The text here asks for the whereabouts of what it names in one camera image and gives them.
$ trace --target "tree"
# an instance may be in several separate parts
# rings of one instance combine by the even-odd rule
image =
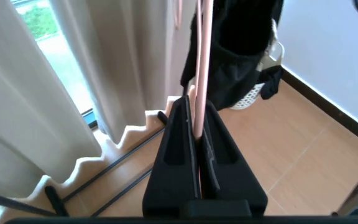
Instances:
[[[23,14],[22,17],[34,36],[34,39],[57,33],[56,23],[48,7],[33,6],[33,8]]]

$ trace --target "window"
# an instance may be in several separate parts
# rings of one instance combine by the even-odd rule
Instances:
[[[92,100],[80,68],[62,34],[47,0],[11,0],[22,16],[39,48],[62,81],[78,111],[89,124]]]

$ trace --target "curtain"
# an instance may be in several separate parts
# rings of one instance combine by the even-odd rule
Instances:
[[[8,0],[0,0],[0,195],[27,197],[41,176],[64,182],[101,149]]]
[[[99,129],[120,142],[127,125],[144,126],[145,110],[181,95],[194,0],[51,0],[60,28],[88,84]]]

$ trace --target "black bag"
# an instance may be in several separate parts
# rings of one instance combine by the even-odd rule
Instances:
[[[217,110],[235,105],[257,83],[256,66],[272,37],[283,0],[215,1],[207,99]],[[196,18],[191,23],[190,50],[180,84],[187,88],[196,71]]]

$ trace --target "laundry basket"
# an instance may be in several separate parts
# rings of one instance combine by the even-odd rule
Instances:
[[[278,46],[277,50],[280,51],[280,55],[278,56],[278,59],[275,60],[270,54],[271,54],[271,52],[274,52],[276,50],[275,49],[276,46]],[[273,67],[276,65],[281,65],[283,57],[284,57],[284,46],[280,42],[277,41],[272,45],[272,48],[270,50],[268,50],[267,53],[265,54],[265,56],[262,58],[261,62],[258,64],[257,70],[261,71],[266,68],[270,68],[270,67]],[[242,110],[242,109],[249,107],[251,104],[253,104],[256,101],[256,99],[258,98],[259,93],[264,85],[265,85],[264,83],[256,84],[251,89],[250,92],[248,92],[234,106],[230,107],[230,109]]]

